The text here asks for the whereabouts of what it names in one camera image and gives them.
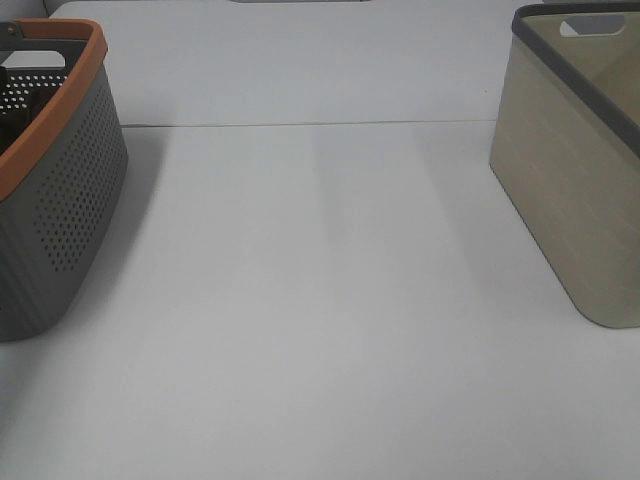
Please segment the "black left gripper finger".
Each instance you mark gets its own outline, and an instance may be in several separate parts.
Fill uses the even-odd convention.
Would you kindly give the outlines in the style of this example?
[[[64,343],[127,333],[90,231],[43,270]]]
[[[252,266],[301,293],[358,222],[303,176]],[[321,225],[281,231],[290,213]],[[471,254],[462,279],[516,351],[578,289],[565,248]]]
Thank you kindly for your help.
[[[10,79],[8,78],[7,70],[1,66],[0,67],[0,96],[4,97],[6,92],[10,88]]]

